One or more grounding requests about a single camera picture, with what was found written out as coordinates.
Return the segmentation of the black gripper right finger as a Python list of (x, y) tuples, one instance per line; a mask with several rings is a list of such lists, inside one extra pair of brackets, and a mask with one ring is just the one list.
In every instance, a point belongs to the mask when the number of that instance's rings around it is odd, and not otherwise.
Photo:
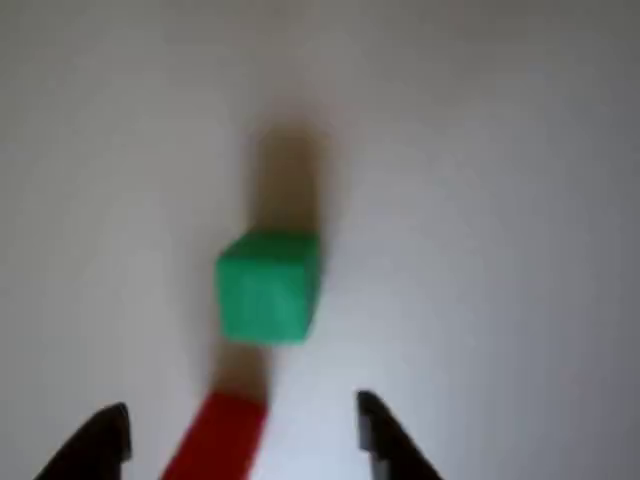
[(356, 411), (359, 447), (369, 455), (373, 479), (442, 480), (376, 393), (358, 391)]

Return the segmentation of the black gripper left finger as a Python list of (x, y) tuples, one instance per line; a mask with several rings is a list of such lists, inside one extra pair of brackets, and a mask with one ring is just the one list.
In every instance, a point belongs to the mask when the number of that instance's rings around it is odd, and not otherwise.
[(116, 402), (94, 413), (35, 476), (47, 479), (120, 480), (132, 458), (127, 405)]

